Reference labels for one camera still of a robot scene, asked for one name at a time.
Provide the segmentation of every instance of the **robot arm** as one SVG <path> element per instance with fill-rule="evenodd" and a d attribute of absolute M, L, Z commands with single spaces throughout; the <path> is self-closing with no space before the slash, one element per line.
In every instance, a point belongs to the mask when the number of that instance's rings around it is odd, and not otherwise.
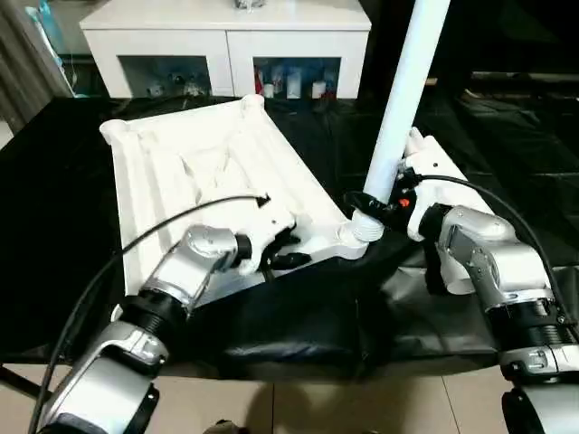
<path fill-rule="evenodd" d="M 409 169 L 413 175 L 466 179 L 432 137 L 411 135 L 410 142 L 407 150 L 413 142 L 418 148 L 401 164 L 391 202 L 379 203 L 364 193 L 350 196 L 350 202 L 412 240 L 432 243 L 441 264 L 450 265 L 447 285 L 468 279 L 497 341 L 501 371 L 514 385 L 503 396 L 509 432 L 577 432 L 579 343 L 549 286 L 543 261 L 477 193 L 446 182 L 416 185 L 408 179 Z"/>
<path fill-rule="evenodd" d="M 435 204 L 421 234 L 469 273 L 515 388 L 503 396 L 511 434 L 565 434 L 579 427 L 579 344 L 547 285 L 542 260 L 495 215 Z"/>
<path fill-rule="evenodd" d="M 41 433 L 141 434 L 159 399 L 152 381 L 179 344 L 210 277 L 257 270 L 263 250 L 295 224 L 274 201 L 242 233 L 192 226 L 161 260 L 47 402 Z"/>

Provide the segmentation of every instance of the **white cylindrical tube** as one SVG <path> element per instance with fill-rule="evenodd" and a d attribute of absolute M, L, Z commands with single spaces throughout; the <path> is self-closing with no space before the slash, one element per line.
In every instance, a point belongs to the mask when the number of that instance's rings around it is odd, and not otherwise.
<path fill-rule="evenodd" d="M 398 164 L 416 116 L 451 0 L 416 0 L 384 118 L 376 140 L 364 192 L 387 203 Z M 376 241 L 384 232 L 377 220 L 354 212 L 352 229 L 361 241 Z"/>

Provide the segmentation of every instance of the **table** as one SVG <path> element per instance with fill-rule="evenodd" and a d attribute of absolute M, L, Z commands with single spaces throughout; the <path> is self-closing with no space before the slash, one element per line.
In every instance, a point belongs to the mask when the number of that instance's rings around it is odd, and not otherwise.
<path fill-rule="evenodd" d="M 0 152 L 0 363 L 45 363 L 83 286 L 119 247 L 99 124 L 224 100 L 56 99 Z M 534 226 L 576 316 L 578 106 L 427 92 L 416 119 L 471 181 L 507 198 Z M 363 184 L 382 107 L 269 100 L 266 110 L 343 206 L 342 194 Z M 360 380 L 397 367 L 455 373 L 496 362 L 477 299 L 444 294 L 422 246 L 389 233 L 375 249 L 377 260 L 363 267 L 324 262 L 198 309 L 174 362 L 197 375 L 258 380 Z M 102 282 L 64 363 L 107 323 L 122 292 L 119 267 Z"/>

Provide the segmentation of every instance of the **white cabinet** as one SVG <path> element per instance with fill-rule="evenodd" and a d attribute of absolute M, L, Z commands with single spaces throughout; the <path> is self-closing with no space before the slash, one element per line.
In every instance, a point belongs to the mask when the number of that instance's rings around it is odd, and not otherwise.
<path fill-rule="evenodd" d="M 243 96 L 274 80 L 277 98 L 357 97 L 370 30 L 357 0 L 233 4 L 110 0 L 81 28 L 111 97 Z"/>

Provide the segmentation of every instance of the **white sideboard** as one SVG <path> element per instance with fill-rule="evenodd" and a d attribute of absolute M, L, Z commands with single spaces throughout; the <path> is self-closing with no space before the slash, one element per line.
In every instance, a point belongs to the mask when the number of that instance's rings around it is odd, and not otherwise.
<path fill-rule="evenodd" d="M 277 61 L 287 71 L 306 58 L 317 59 L 318 70 L 335 69 L 337 98 L 357 97 L 370 31 L 357 0 L 267 0 L 250 12 L 233 4 L 110 0 L 81 29 L 114 98 L 154 95 L 156 86 L 163 92 L 173 86 L 167 76 L 181 87 L 205 80 L 214 95 L 243 96 L 256 91 L 256 80 L 268 80 L 258 77 L 257 64 Z M 321 73 L 314 67 L 304 72 L 304 83 Z"/>

